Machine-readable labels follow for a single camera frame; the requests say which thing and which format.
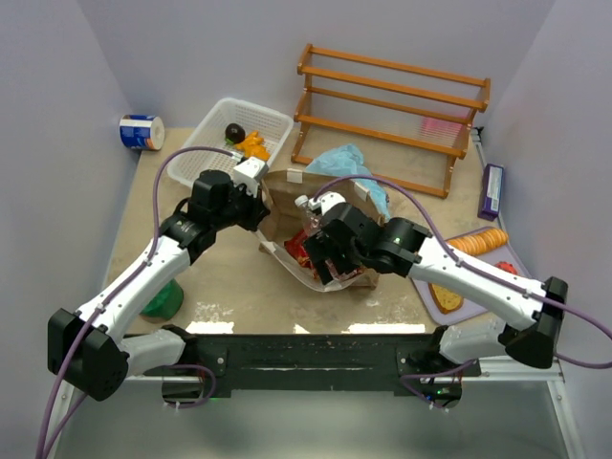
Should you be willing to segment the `clear water bottle green label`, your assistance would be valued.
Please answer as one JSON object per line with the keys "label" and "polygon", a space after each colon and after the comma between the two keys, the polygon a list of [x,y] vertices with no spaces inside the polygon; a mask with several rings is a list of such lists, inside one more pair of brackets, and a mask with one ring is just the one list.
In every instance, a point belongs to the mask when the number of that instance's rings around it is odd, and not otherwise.
{"label": "clear water bottle green label", "polygon": [[295,198],[295,206],[300,212],[302,227],[307,237],[316,234],[320,228],[321,203],[307,195]]}

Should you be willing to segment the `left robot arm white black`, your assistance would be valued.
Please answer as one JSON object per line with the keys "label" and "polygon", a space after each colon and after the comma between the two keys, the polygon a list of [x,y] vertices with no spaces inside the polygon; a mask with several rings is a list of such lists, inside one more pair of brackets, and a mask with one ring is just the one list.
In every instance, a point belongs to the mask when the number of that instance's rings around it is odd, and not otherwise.
{"label": "left robot arm white black", "polygon": [[249,159],[231,174],[202,172],[190,197],[158,226],[125,272],[76,311],[59,309],[51,316],[49,370],[101,402],[130,376],[198,363],[197,339],[177,326],[132,338],[126,332],[154,296],[215,243],[219,231],[257,230],[269,213],[260,189],[267,171],[265,163]]}

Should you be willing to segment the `red snack chip bag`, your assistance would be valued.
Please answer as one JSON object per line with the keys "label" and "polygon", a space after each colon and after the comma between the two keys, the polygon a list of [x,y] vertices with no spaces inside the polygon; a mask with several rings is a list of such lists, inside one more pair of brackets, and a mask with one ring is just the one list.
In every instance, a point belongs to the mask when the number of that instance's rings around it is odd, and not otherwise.
{"label": "red snack chip bag", "polygon": [[[303,247],[303,243],[306,239],[307,233],[301,229],[291,239],[284,242],[284,249],[301,268],[308,269],[311,272],[314,280],[321,283],[315,266]],[[333,279],[339,282],[348,281],[349,279],[356,278],[364,273],[364,268],[356,268],[351,273],[339,273],[330,261],[327,261],[327,265]]]}

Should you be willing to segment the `brown paper grocery bag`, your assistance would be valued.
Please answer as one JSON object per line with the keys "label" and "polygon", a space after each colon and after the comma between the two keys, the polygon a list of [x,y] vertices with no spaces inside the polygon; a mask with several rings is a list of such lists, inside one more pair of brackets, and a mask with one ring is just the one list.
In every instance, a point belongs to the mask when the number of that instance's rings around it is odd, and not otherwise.
{"label": "brown paper grocery bag", "polygon": [[301,195],[313,197],[332,180],[331,176],[298,169],[268,173],[261,183],[261,189],[270,214],[258,227],[260,249],[269,253],[296,281],[314,292],[331,293],[357,288],[374,290],[378,286],[380,276],[371,269],[361,269],[351,278],[334,280],[324,285],[312,269],[302,267],[285,248],[285,243],[303,230],[303,219],[295,205],[295,199]]}

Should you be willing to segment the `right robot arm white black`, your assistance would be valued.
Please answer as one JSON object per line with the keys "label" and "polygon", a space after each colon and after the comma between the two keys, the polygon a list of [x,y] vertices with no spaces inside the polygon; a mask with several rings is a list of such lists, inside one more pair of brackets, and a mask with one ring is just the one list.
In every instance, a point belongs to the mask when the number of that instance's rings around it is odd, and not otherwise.
{"label": "right robot arm white black", "polygon": [[496,318],[489,323],[440,327],[432,343],[412,357],[420,369],[449,368],[507,355],[538,369],[551,367],[564,317],[568,285],[504,272],[450,248],[426,228],[404,218],[379,224],[344,201],[300,205],[310,232],[303,246],[323,284],[333,272],[358,267],[443,287]]}

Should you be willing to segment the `light blue plastic bag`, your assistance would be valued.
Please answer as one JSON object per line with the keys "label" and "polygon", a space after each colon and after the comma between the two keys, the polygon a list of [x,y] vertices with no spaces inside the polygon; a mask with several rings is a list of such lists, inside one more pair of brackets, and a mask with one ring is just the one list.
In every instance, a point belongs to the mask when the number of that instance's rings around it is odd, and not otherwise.
{"label": "light blue plastic bag", "polygon": [[[347,175],[372,176],[370,170],[364,165],[363,154],[353,143],[344,144],[323,152],[305,167],[305,171],[332,177]],[[369,191],[377,211],[386,220],[390,219],[389,198],[385,189],[377,182],[371,180],[358,179],[358,183]]]}

